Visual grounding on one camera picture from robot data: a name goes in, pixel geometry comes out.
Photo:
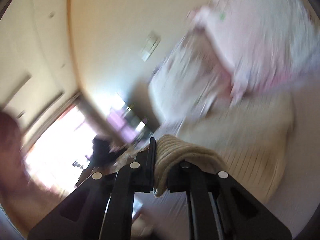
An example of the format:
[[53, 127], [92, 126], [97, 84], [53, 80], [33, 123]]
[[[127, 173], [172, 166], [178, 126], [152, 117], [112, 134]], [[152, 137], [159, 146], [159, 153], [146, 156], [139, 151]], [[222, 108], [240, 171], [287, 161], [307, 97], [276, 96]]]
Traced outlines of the person's left hand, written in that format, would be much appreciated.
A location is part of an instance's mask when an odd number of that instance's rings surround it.
[[32, 181], [25, 168], [21, 144], [16, 120], [1, 112], [1, 205], [13, 224], [26, 235], [65, 196]]

